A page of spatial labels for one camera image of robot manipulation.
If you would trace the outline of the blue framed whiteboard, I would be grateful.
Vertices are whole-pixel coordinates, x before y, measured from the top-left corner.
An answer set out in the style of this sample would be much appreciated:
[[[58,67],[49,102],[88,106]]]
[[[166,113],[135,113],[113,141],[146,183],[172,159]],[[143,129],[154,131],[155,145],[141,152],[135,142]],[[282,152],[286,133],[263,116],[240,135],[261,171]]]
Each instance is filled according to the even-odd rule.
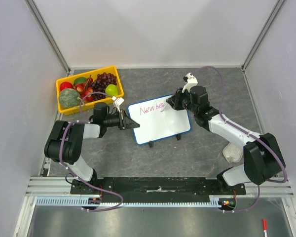
[[[169,97],[171,97],[170,94],[128,106],[130,118],[140,124],[139,128],[133,129],[138,145],[148,144],[150,141],[154,142],[191,130],[191,122],[186,110],[176,111],[168,105],[164,112],[161,112]]]

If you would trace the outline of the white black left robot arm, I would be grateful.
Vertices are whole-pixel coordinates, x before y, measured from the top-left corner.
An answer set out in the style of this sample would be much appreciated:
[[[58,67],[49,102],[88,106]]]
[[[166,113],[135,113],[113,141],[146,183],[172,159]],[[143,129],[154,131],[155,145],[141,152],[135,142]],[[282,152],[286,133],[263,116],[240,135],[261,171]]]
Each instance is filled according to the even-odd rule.
[[[139,128],[140,124],[132,120],[123,109],[109,112],[106,103],[97,103],[89,121],[70,124],[64,120],[54,123],[44,147],[47,158],[69,170],[74,176],[71,182],[71,194],[99,194],[98,177],[81,155],[82,143],[85,139],[102,138],[109,127],[120,130]]]

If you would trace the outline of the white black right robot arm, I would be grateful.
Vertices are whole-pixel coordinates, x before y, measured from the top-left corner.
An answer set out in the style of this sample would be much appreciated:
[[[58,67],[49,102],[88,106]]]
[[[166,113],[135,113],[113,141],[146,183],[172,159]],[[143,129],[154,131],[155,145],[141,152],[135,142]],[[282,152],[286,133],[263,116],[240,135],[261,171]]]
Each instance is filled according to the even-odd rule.
[[[219,193],[228,194],[240,183],[261,185],[266,181],[273,182],[273,176],[280,172],[284,175],[281,182],[287,181],[286,165],[276,138],[270,133],[254,133],[227,119],[210,105],[204,87],[194,86],[190,90],[178,88],[166,99],[166,103],[176,111],[191,112],[200,127],[223,137],[243,153],[243,165],[218,175],[220,179],[216,188]]]

